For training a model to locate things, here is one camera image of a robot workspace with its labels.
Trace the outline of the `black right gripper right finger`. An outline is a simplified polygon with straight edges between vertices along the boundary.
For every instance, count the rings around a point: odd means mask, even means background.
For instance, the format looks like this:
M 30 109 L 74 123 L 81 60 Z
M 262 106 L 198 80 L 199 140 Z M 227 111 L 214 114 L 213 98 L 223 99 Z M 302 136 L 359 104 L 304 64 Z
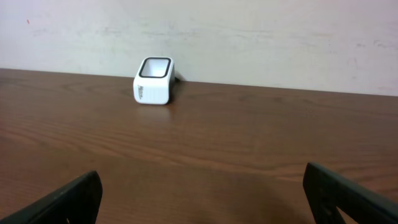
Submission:
M 316 223 L 344 223 L 340 210 L 357 223 L 397 223 L 397 204 L 309 162 L 303 189 Z

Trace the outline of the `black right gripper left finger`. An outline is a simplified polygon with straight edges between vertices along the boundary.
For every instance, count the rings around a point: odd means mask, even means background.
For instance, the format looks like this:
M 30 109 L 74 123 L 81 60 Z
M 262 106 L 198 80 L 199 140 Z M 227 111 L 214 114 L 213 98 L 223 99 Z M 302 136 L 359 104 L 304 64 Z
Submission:
M 101 179 L 92 170 L 3 218 L 1 224 L 95 223 L 102 194 Z

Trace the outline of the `white barcode scanner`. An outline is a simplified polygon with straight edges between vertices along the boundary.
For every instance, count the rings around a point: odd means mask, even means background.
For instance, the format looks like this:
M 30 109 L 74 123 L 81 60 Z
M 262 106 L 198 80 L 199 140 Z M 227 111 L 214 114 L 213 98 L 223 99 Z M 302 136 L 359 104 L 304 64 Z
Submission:
M 134 99 L 140 104 L 166 105 L 171 99 L 174 82 L 172 58 L 147 57 L 134 77 Z

